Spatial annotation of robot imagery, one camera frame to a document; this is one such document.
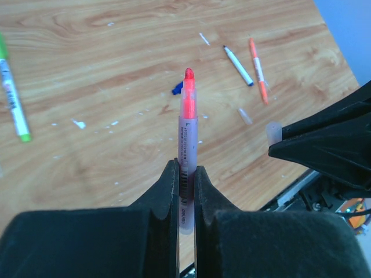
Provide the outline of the clear pink-tinted pen cap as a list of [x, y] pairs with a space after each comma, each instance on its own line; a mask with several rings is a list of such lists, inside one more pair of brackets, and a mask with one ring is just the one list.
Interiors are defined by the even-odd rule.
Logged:
[[282, 125], [280, 122], [270, 122], [265, 127], [269, 146], [282, 141]]

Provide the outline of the white pen yellow-green tip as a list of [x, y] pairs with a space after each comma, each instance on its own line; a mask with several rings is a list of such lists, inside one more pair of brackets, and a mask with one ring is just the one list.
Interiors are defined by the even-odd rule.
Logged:
[[1, 75], [2, 86], [8, 99], [8, 107], [13, 117], [14, 126], [17, 135], [22, 142], [31, 142], [31, 132], [29, 130], [26, 116], [21, 106], [20, 97], [16, 89], [12, 72], [8, 63], [8, 50], [5, 45], [5, 39], [1, 34]]

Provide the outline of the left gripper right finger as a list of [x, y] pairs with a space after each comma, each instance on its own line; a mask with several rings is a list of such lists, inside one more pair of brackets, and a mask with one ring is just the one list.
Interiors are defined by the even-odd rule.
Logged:
[[195, 173], [197, 277], [369, 277], [346, 222], [333, 213], [243, 211]]

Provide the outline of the pink marker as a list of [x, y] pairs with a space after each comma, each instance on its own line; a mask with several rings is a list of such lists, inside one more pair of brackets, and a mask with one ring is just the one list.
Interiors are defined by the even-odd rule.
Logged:
[[179, 228], [184, 235], [194, 230], [194, 178], [198, 154], [197, 90], [192, 69], [185, 70], [180, 94], [178, 128]]

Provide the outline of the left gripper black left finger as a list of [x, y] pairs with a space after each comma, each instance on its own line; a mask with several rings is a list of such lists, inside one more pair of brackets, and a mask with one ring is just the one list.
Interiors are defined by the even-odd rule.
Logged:
[[178, 277], [179, 164], [127, 207], [26, 211], [1, 236], [2, 277]]

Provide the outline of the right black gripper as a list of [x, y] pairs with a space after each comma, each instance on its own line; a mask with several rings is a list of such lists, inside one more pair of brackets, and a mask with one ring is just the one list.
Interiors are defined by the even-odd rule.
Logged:
[[370, 83], [282, 129], [270, 157], [313, 169], [344, 186], [348, 198], [370, 197]]

